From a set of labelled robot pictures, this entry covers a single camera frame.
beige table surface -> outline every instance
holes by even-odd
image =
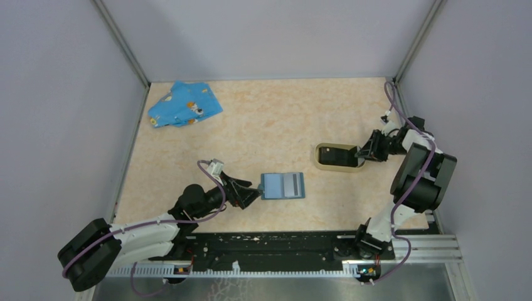
[[[209,82],[223,112],[186,127],[154,129],[147,111],[172,83],[153,83],[125,178],[116,223],[172,208],[183,189],[214,184],[197,168],[219,159],[231,177],[257,187],[264,172],[303,172],[306,198],[257,199],[228,206],[196,232],[355,230],[390,202],[403,156],[367,162],[357,173],[321,171],[311,157],[321,142],[364,144],[389,103],[384,78]],[[427,228],[424,214],[403,228]]]

purple cable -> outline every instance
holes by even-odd
[[[390,95],[390,92],[388,91],[388,87],[391,87],[391,92],[393,93],[392,95]],[[399,116],[413,129],[415,130],[418,134],[420,134],[421,136],[425,137],[425,134],[420,130],[418,129],[406,116],[405,114],[397,107],[397,103],[395,103],[395,94],[396,94],[396,88],[395,88],[395,85],[393,84],[393,82],[390,82],[390,81],[387,81],[384,83],[384,92],[386,93],[386,97],[388,97],[388,100],[390,101],[391,103],[391,107],[393,107],[397,113],[399,114]],[[414,189],[414,187],[417,185],[417,183],[419,182],[419,180],[421,180],[421,177],[423,176],[423,174],[425,173],[425,171],[427,170],[428,168],[428,165],[430,164],[430,161],[432,160],[432,157],[434,156],[434,152],[436,151],[436,143],[434,143],[434,141],[432,141],[432,139],[427,139],[428,143],[430,144],[431,146],[431,149],[430,149],[430,153],[428,154],[428,157],[427,157],[427,160],[425,160],[425,163],[423,163],[423,166],[421,167],[421,170],[419,170],[419,173],[417,174],[416,178],[414,179],[414,181],[412,182],[412,184],[408,187],[408,189],[405,191],[405,193],[403,193],[403,195],[401,196],[401,198],[397,201],[397,203],[395,203],[394,207],[391,209],[391,216],[390,216],[390,222],[392,225],[394,225],[394,219],[393,219],[393,215],[395,214],[395,211],[397,211],[397,208],[399,208],[399,206],[401,206],[401,204],[407,199],[408,195],[412,192],[412,190]],[[403,241],[406,241],[406,243],[408,244],[408,251],[407,251],[407,254],[405,255],[405,257],[403,258],[403,260],[401,260],[400,263],[398,263],[395,267],[393,267],[391,270],[389,270],[388,272],[386,272],[384,275],[382,275],[379,279],[373,281],[373,283],[371,282],[365,282],[364,284],[376,284],[384,279],[386,279],[388,276],[390,276],[393,272],[397,271],[407,260],[408,260],[408,257],[410,257],[410,253],[412,252],[412,244],[410,243],[410,240],[408,240],[408,238],[406,237],[401,237],[401,236],[397,236],[395,234],[395,227],[393,227],[391,229],[391,235],[397,239],[397,240],[403,240]]]
[[[221,209],[224,207],[225,205],[225,201],[226,201],[226,196],[225,196],[225,191],[223,190],[223,186],[213,177],[211,176],[206,170],[205,168],[203,168],[201,166],[201,164],[210,164],[210,161],[206,161],[206,160],[199,160],[198,161],[198,167],[201,171],[203,171],[204,174],[207,175],[207,177],[209,179],[211,179],[215,184],[216,186],[218,186],[218,188],[220,188],[220,191],[221,191],[221,197],[222,197],[222,201],[221,201],[221,205],[220,207],[218,208],[218,210],[216,210],[216,212],[214,212],[214,214],[206,217],[206,218],[203,218],[203,219],[197,219],[197,220],[192,220],[192,221],[186,221],[186,220],[178,220],[178,219],[164,219],[164,220],[161,220],[161,221],[147,221],[145,223],[140,223],[140,224],[135,224],[133,226],[129,226],[129,227],[125,227],[124,228],[124,232],[126,231],[131,231],[131,230],[134,230],[134,229],[138,229],[138,228],[142,228],[142,227],[145,227],[145,226],[151,226],[152,224],[158,224],[158,223],[162,223],[162,224],[176,224],[176,223],[182,223],[182,224],[197,224],[197,223],[202,223],[204,221],[208,221],[209,219],[212,219],[214,218],[216,215],[218,215],[218,213],[220,213]],[[89,252],[92,248],[94,248],[95,246],[101,244],[103,241],[105,241],[107,238],[110,238],[111,236],[114,236],[116,234],[119,234],[121,233],[122,230],[116,230],[116,231],[113,231],[113,232],[110,232],[110,233],[107,233],[106,235],[103,235],[102,237],[100,237],[99,239],[97,239],[96,241],[94,241],[93,243],[91,243],[88,247],[86,247],[83,251],[81,251],[78,255],[74,256],[74,258],[72,258],[72,260],[70,260],[67,265],[65,265],[65,268],[63,269],[63,278],[67,278],[67,272],[68,272],[68,269],[70,267],[72,267],[72,265],[74,263],[76,263],[76,261],[78,261],[83,255],[87,254],[87,252]],[[133,288],[133,291],[135,293],[138,293],[138,291],[132,286]]]

